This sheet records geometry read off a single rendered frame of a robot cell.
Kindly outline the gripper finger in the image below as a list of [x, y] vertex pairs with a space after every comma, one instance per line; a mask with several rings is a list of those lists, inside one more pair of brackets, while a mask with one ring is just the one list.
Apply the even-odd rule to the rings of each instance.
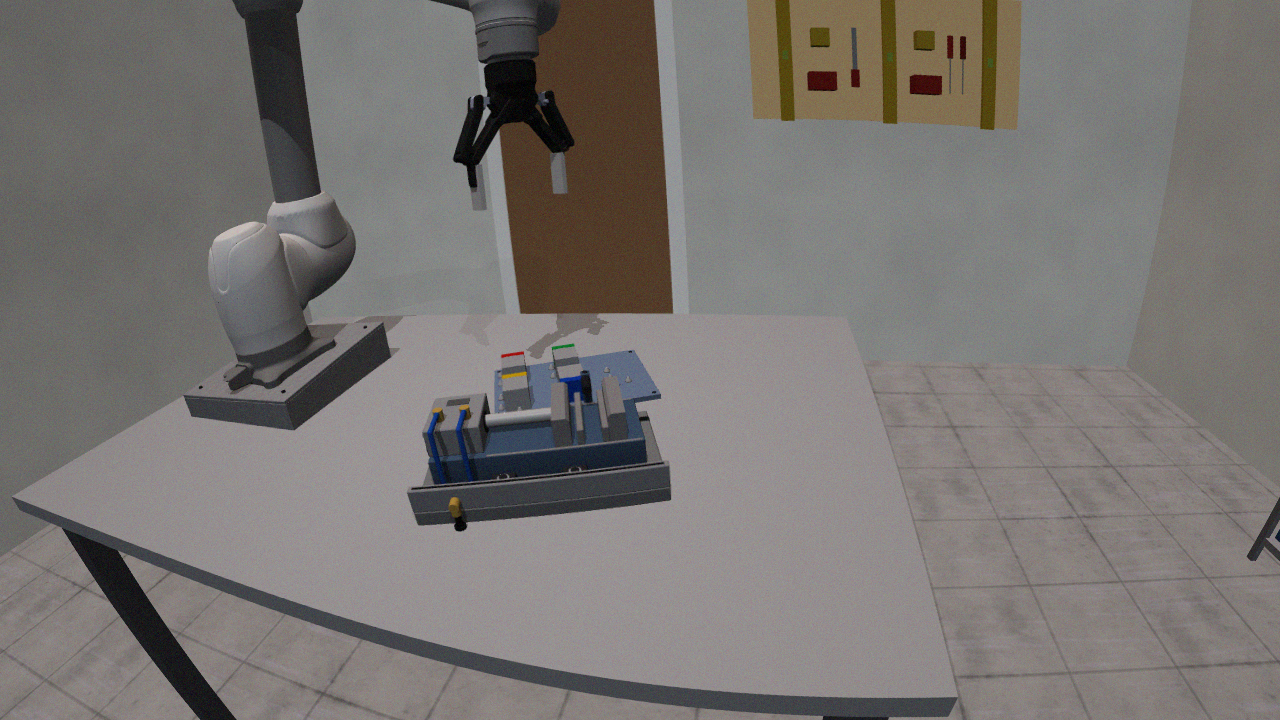
[[460, 135], [460, 141], [454, 150], [453, 161], [462, 163], [467, 167], [468, 173], [468, 186], [471, 190], [471, 199], [474, 210], [483, 211], [486, 210], [486, 196], [483, 178], [483, 164], [479, 164], [486, 152], [486, 149], [492, 143], [500, 126], [506, 123], [509, 113], [516, 106], [516, 100], [509, 99], [504, 108], [500, 110], [498, 117], [492, 113], [486, 118], [483, 131], [477, 136], [475, 143], [474, 140], [477, 135], [477, 127], [483, 118], [483, 110], [485, 110], [490, 97], [483, 97], [483, 95], [476, 95], [468, 97], [468, 113], [465, 119], [465, 126]]
[[[566, 178], [566, 165], [564, 165], [564, 152], [573, 146], [573, 138], [570, 135], [570, 129], [564, 124], [561, 111], [556, 106], [556, 97], [553, 91], [545, 91], [538, 94], [538, 105], [541, 108], [543, 115], [547, 122], [541, 118], [541, 113], [534, 106], [529, 97], [521, 100], [524, 108], [529, 111], [529, 120], [524, 123], [529, 124], [532, 131], [541, 138], [547, 147], [550, 149], [550, 174], [553, 193], [568, 193], [567, 178]], [[547, 105], [547, 106], [545, 106]], [[568, 146], [570, 145], [570, 146]]]

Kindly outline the grey flat bar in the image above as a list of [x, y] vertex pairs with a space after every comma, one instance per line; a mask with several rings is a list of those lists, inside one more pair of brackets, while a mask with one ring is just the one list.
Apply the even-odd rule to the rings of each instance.
[[575, 416], [576, 416], [579, 445], [585, 445], [585, 436], [582, 428], [582, 405], [581, 405], [580, 392], [573, 393], [573, 402], [575, 402]]
[[611, 441], [611, 433], [609, 433], [609, 425], [608, 425], [608, 420], [607, 420], [605, 404], [604, 404], [604, 397], [603, 397], [603, 391], [602, 389], [596, 389], [596, 398], [598, 398], [598, 406], [600, 407], [599, 413], [600, 413], [600, 419], [602, 419], [603, 441], [608, 442], [608, 441]]

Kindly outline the grey metal blank with green end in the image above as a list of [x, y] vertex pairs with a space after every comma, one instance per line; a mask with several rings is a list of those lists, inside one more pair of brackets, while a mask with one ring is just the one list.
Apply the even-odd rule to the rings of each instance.
[[557, 366], [579, 364], [579, 354], [575, 348], [575, 345], [561, 345], [552, 347], [552, 354], [553, 354], [557, 379], [558, 379]]

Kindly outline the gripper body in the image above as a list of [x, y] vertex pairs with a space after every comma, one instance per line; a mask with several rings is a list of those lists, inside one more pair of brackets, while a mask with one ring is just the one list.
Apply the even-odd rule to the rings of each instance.
[[515, 99], [516, 106], [504, 124], [529, 120], [530, 114], [521, 100], [529, 97], [534, 106], [538, 104], [535, 61], [529, 59], [495, 61], [484, 68], [484, 76], [486, 97], [490, 97], [490, 105], [486, 108], [492, 114], [498, 117], [506, 102]]

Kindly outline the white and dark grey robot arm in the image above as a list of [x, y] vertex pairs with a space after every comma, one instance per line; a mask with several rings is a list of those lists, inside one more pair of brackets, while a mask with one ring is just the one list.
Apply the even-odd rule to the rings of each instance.
[[[268, 224], [236, 225], [209, 251], [212, 299], [238, 360], [224, 373], [228, 392], [273, 389], [337, 346], [311, 336], [303, 310], [346, 274], [356, 250], [352, 227], [320, 188], [296, 17], [303, 0], [232, 1], [244, 19], [275, 202]], [[561, 0], [430, 1], [472, 13], [484, 64], [538, 56], [538, 36], [561, 10]]]

